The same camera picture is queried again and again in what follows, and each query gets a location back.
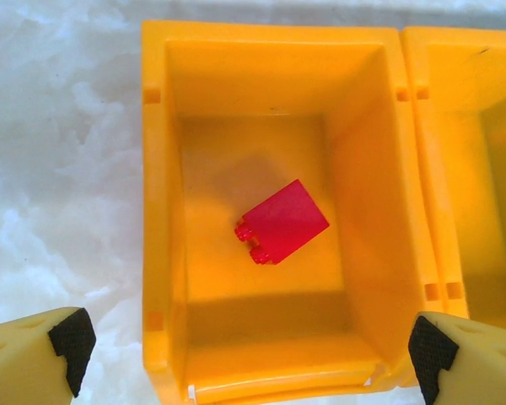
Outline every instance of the bin floor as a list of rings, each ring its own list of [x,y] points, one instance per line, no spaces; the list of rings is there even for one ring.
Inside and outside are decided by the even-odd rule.
[[[327,304],[343,295],[336,212],[320,118],[191,118],[182,120],[182,131],[190,303],[253,299],[260,310],[266,308],[263,297],[274,295],[327,294],[328,299],[323,298]],[[234,235],[234,227],[245,212],[297,178],[330,227],[276,266],[257,265],[247,244]],[[243,304],[251,313],[239,316],[254,315],[255,306]],[[344,318],[337,318],[341,328]]]
[[[469,315],[506,327],[506,41],[499,38],[469,31],[464,40],[433,40],[428,52]]]
[[[320,117],[182,118],[181,131],[188,380],[198,391],[351,367],[362,385],[379,359],[350,329]],[[297,178],[331,226],[275,266],[255,264],[234,226]]]

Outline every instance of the white crumpled surface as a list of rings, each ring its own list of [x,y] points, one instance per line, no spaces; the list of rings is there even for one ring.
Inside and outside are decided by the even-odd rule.
[[[144,19],[506,28],[506,0],[0,0],[0,322],[88,309],[98,343],[75,404],[157,403],[140,344]]]

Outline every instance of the red block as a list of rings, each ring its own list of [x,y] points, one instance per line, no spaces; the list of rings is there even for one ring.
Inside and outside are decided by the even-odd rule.
[[[250,250],[255,263],[279,263],[309,242],[329,224],[300,180],[260,203],[242,217],[234,232],[256,243]]]

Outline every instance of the storage bin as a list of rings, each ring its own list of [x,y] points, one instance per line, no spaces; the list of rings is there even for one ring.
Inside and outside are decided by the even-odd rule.
[[[444,311],[393,29],[143,25],[143,351],[164,403],[414,382]],[[331,226],[275,266],[233,228],[300,179]]]
[[[402,39],[441,294],[451,313],[506,328],[506,31]]]

